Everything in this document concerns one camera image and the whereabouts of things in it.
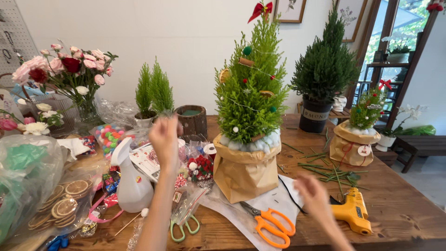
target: red rose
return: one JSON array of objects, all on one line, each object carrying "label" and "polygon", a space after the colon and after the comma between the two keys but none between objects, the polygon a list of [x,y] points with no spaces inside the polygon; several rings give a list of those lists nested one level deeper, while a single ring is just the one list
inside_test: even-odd
[{"label": "red rose", "polygon": [[62,63],[68,72],[76,73],[81,69],[81,61],[73,58],[64,58]]},{"label": "red rose", "polygon": [[37,83],[45,83],[48,80],[48,74],[46,73],[46,71],[40,68],[30,70],[29,76]]}]

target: white spray bottle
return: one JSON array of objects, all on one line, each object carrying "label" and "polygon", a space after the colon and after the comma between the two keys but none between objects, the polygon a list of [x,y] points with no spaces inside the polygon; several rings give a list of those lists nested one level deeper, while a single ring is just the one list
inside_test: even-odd
[{"label": "white spray bottle", "polygon": [[129,213],[137,213],[149,207],[153,187],[149,179],[133,166],[129,157],[131,143],[132,138],[127,137],[116,147],[110,165],[121,168],[121,180],[116,191],[119,207]]}]

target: red bow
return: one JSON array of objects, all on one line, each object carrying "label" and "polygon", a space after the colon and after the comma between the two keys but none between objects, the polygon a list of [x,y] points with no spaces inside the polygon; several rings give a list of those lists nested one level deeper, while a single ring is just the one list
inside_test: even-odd
[{"label": "red bow", "polygon": [[383,88],[383,86],[387,86],[387,88],[392,89],[392,87],[390,86],[390,83],[391,83],[390,79],[385,82],[384,82],[384,80],[381,79],[380,83],[381,83],[381,85],[378,87],[378,90],[381,90]]},{"label": "red bow", "polygon": [[252,13],[252,16],[249,18],[248,23],[254,20],[254,18],[260,16],[262,12],[265,12],[265,20],[266,20],[268,13],[273,12],[273,2],[270,2],[266,6],[263,6],[261,3],[258,3],[254,8],[254,12]]}]

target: wooden pot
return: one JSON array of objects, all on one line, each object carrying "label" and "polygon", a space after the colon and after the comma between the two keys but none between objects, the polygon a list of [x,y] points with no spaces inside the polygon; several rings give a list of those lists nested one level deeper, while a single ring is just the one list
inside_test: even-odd
[{"label": "wooden pot", "polygon": [[[181,115],[187,110],[200,111],[200,113],[191,116]],[[201,134],[207,138],[206,109],[204,107],[199,105],[184,105],[176,108],[173,112],[178,114],[178,120],[183,125],[184,135]]]}]

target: green scissors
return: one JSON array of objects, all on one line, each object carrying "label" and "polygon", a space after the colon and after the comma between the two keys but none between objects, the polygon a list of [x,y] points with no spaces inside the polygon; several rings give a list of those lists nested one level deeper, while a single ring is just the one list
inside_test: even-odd
[{"label": "green scissors", "polygon": [[[197,223],[197,229],[195,229],[194,231],[190,230],[189,224],[186,222],[185,225],[187,227],[187,230],[189,231],[190,234],[196,234],[198,233],[198,230],[200,230],[200,223],[197,221],[197,219],[191,215],[190,216],[191,219],[193,219],[196,223]],[[174,222],[170,221],[170,236],[172,237],[172,240],[176,243],[182,242],[184,241],[184,238],[186,238],[186,235],[184,235],[184,231],[183,231],[183,226],[179,226],[180,230],[181,230],[181,234],[183,235],[183,237],[181,237],[180,239],[175,239],[175,237],[173,236],[173,226],[174,226]]]}]

